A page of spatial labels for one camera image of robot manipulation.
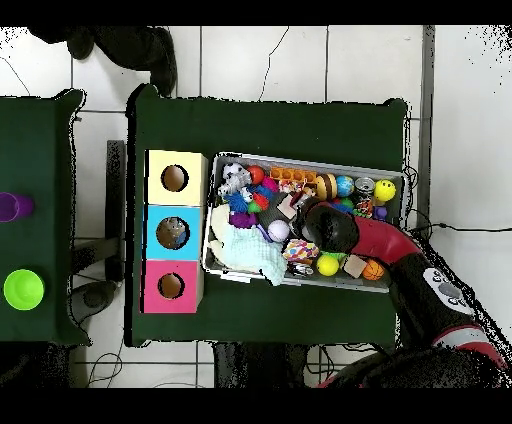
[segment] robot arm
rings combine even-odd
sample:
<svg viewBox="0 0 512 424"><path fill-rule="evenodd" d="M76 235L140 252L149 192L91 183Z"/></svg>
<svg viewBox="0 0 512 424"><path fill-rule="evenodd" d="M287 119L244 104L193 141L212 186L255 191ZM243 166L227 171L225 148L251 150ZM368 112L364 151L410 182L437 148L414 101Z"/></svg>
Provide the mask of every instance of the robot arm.
<svg viewBox="0 0 512 424"><path fill-rule="evenodd" d="M398 228L340 212L318 200L301 208L295 225L299 232L305 228L320 250L370 256L387 265L393 280L390 295L410 336L408 347L477 351L499 367L506 366L461 291Z"/></svg>

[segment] plastic container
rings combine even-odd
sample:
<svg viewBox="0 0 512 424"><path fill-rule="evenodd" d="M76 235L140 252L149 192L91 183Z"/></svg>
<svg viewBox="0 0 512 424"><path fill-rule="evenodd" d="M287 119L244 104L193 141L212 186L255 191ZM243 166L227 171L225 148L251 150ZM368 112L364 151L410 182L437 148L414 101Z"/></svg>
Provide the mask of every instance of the plastic container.
<svg viewBox="0 0 512 424"><path fill-rule="evenodd" d="M43 280L35 272L18 269L11 272L4 283L4 296L7 303L19 311L34 309L44 295Z"/></svg>
<svg viewBox="0 0 512 424"><path fill-rule="evenodd" d="M370 177L374 181L387 179L392 181L396 186L396 195L393 199L386 203L387 217L386 220L394 225L403 228L405 225L405 206L407 205L408 186L407 179L401 172L383 171L369 168L358 168L342 165L329 165L315 162L304 162L290 159L280 159L267 156L246 155L242 153L221 152L216 155L212 165L212 175L210 182L210 193L208 196L208 212L206 217L205 235L203 240L202 265L206 272L219 275L222 279L240 281L249 283L251 279L263 279L260 274L232 271L224 268L215 261L208 243L214 240L213 231L210 227L212 203L215 199L215 193L219 185L222 184L222 169L227 163L237 162L242 166L258 165L269 174L272 168L281 169L300 169L303 171L314 171L317 174L331 173L335 176L346 175L356 180L359 177ZM288 285L316 285L325 287L337 287L354 290L364 290L373 292L388 292L388 284L390 283L389 273L386 271L384 276L377 281L369 281L363 278L354 279L350 275L338 272L336 275L326 277L315 270L314 274L307 277L297 277L290 273L285 274L283 284Z"/></svg>
<svg viewBox="0 0 512 424"><path fill-rule="evenodd" d="M0 193L0 222L11 222L29 216L33 210L32 198L22 194Z"/></svg>

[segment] can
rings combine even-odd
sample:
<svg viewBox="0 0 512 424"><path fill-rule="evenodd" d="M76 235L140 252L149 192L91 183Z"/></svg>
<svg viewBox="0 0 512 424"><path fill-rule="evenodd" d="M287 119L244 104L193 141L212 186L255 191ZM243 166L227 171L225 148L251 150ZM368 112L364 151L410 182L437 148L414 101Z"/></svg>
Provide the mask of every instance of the can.
<svg viewBox="0 0 512 424"><path fill-rule="evenodd" d="M359 177L354 182L354 214L372 217L372 193L375 190L375 182L368 177Z"/></svg>

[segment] blue box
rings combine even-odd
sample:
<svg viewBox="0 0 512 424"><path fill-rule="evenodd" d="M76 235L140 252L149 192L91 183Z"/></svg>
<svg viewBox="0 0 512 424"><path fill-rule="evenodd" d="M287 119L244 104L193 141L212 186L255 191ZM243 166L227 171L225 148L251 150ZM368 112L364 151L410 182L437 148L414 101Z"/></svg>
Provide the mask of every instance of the blue box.
<svg viewBox="0 0 512 424"><path fill-rule="evenodd" d="M156 231L165 218L177 217L188 226L188 241L179 249L168 249L160 244ZM201 208L186 206L148 205L146 259L198 261L201 257L202 215Z"/></svg>

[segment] pink box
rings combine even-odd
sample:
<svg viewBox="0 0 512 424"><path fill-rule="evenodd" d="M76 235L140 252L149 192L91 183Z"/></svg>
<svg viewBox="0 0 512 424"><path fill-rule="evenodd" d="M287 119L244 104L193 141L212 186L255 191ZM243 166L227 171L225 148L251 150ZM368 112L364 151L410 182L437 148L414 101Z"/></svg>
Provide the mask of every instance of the pink box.
<svg viewBox="0 0 512 424"><path fill-rule="evenodd" d="M166 274L175 274L181 280L178 297L164 297L159 290L159 281ZM199 261L146 261L144 281L143 313L148 314L193 314L203 297L203 272Z"/></svg>

